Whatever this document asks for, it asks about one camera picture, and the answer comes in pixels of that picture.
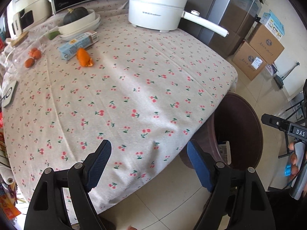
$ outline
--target pot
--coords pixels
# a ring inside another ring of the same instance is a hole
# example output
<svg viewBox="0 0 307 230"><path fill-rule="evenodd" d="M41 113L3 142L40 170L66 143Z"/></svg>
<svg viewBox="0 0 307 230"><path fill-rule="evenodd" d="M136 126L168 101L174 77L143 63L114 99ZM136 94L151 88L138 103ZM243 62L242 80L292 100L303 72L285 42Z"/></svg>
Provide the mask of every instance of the pot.
<svg viewBox="0 0 307 230"><path fill-rule="evenodd" d="M188 0L129 0L129 22L140 26L160 30L161 33L178 28L181 18L193 21L219 35L226 37L228 31L213 22L201 18L200 13L184 11Z"/></svg>

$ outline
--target cherry print tablecloth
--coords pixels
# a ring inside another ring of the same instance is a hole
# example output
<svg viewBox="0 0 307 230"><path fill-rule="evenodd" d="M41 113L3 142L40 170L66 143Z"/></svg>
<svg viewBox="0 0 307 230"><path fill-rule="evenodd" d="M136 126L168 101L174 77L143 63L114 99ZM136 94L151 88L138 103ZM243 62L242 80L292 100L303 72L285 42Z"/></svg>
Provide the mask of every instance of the cherry print tablecloth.
<svg viewBox="0 0 307 230"><path fill-rule="evenodd" d="M124 2L85 5L102 16L99 42L88 49L93 67L61 60L61 39L42 35L42 58L21 69L3 114L10 164L29 201L45 168L70 168L108 139L112 155L90 192L97 212L106 210L161 172L235 88L234 67L213 50L179 29L134 28ZM3 86L12 79L6 73ZM75 223L68 191L65 198Z"/></svg>

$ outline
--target lid knob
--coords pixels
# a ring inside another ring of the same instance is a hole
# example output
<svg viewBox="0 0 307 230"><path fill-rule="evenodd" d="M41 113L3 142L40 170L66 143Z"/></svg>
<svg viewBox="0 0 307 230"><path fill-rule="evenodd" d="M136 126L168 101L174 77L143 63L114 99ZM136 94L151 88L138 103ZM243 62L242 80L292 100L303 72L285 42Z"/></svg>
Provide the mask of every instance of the lid knob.
<svg viewBox="0 0 307 230"><path fill-rule="evenodd" d="M196 10L191 10L191 14L196 15L196 16L200 15L200 13Z"/></svg>

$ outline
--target stack of bowls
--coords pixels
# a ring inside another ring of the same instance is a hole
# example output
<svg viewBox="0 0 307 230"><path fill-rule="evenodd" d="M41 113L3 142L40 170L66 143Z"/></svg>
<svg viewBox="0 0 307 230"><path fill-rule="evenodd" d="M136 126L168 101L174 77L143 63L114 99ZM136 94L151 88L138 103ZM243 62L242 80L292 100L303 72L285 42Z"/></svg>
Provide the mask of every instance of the stack of bowls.
<svg viewBox="0 0 307 230"><path fill-rule="evenodd" d="M93 9L88 9L88 15L76 20L72 23L63 25L59 24L60 37L64 41L71 41L79 34L85 33L89 30L96 30L100 25L100 15L95 14Z"/></svg>

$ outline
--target trash can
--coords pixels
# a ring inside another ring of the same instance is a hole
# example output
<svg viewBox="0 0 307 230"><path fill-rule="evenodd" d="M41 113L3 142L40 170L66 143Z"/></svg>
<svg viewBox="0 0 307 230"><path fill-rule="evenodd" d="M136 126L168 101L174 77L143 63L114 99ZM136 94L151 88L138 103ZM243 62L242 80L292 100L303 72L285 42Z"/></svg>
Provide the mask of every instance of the trash can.
<svg viewBox="0 0 307 230"><path fill-rule="evenodd" d="M215 161L224 163L218 141L229 141L229 166L238 170L256 168L263 150L262 129L257 114L245 99L234 93L226 94L215 112L191 139L195 139ZM186 166L193 168L186 147L180 157Z"/></svg>

